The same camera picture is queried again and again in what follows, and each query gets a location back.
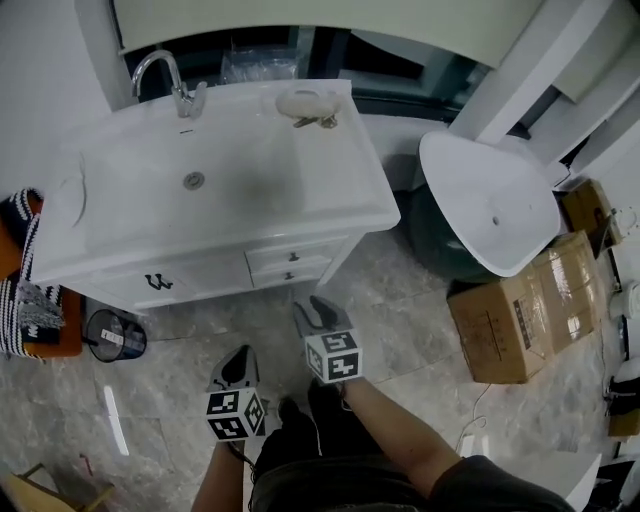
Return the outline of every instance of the keys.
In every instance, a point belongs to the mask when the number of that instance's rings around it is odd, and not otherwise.
[[[307,126],[309,124],[318,123],[322,128],[331,129],[338,126],[338,121],[336,119],[336,115],[330,115],[328,117],[320,118],[320,117],[303,117],[296,121],[293,125],[294,128],[302,128],[303,126]]]

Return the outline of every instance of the black and white striped fabric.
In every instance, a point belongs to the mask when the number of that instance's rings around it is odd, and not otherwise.
[[[8,352],[23,357],[32,357],[24,349],[24,343],[58,343],[58,329],[42,328],[35,325],[20,328],[17,290],[20,278],[31,278],[35,238],[40,224],[40,214],[33,214],[29,207],[28,195],[40,194],[33,189],[25,189],[0,203],[0,216],[7,231],[22,248],[22,265],[19,271],[0,281],[0,352]],[[43,290],[47,298],[60,306],[62,302],[59,286]]]

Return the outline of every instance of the drawer handle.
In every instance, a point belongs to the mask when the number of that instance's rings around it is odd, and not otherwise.
[[[169,281],[163,281],[162,280],[162,274],[156,274],[156,281],[157,283],[152,282],[151,280],[153,279],[151,277],[150,274],[145,274],[145,276],[147,278],[147,283],[149,283],[149,286],[151,286],[151,288],[153,288],[154,290],[162,290],[163,288],[166,288],[167,290],[171,290],[171,287],[173,286],[173,283],[170,283]]]

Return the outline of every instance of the black trash bin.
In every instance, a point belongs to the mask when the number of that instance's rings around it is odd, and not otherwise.
[[[113,311],[96,311],[87,323],[85,343],[103,363],[125,359],[136,359],[147,348],[144,329],[131,320],[118,316]]]

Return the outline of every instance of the cardboard box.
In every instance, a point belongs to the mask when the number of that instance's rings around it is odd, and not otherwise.
[[[477,382],[527,382],[555,354],[592,332],[604,308],[584,232],[558,237],[518,275],[448,299]]]
[[[573,230],[585,230],[587,234],[593,233],[611,213],[611,205],[602,187],[593,180],[587,180],[562,198],[562,206],[567,212]],[[622,242],[622,235],[615,220],[611,223],[609,233],[610,240],[606,242],[607,247]]]
[[[611,416],[609,437],[629,437],[638,434],[640,434],[640,409],[634,409],[619,416]]]

